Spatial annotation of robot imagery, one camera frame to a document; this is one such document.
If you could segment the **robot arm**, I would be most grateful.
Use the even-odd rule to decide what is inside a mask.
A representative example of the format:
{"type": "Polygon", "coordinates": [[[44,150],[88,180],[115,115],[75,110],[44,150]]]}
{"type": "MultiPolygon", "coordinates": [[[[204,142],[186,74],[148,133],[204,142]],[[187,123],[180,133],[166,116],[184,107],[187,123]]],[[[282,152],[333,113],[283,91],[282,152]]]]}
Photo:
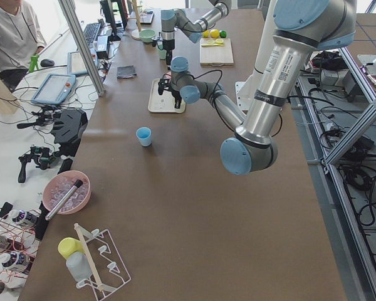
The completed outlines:
{"type": "Polygon", "coordinates": [[[166,51],[165,62],[170,68],[175,49],[175,29],[181,30],[190,41],[197,43],[202,33],[211,29],[220,19],[225,18],[231,10],[230,0],[210,1],[213,8],[196,21],[191,21],[183,9],[163,9],[160,11],[160,41],[166,51]]]}
{"type": "Polygon", "coordinates": [[[271,166],[278,155],[271,130],[298,79],[300,70],[314,51],[348,46],[355,36],[355,1],[276,1],[269,5],[267,19],[275,25],[274,46],[253,93],[247,113],[232,102],[218,83],[201,82],[189,72],[183,56],[172,54],[175,31],[181,30],[192,42],[231,10],[230,1],[214,1],[213,7],[197,21],[181,9],[161,12],[161,40],[170,68],[169,88],[175,98],[186,103],[207,100],[220,118],[233,129],[220,156],[226,170],[246,175],[271,166]]]}

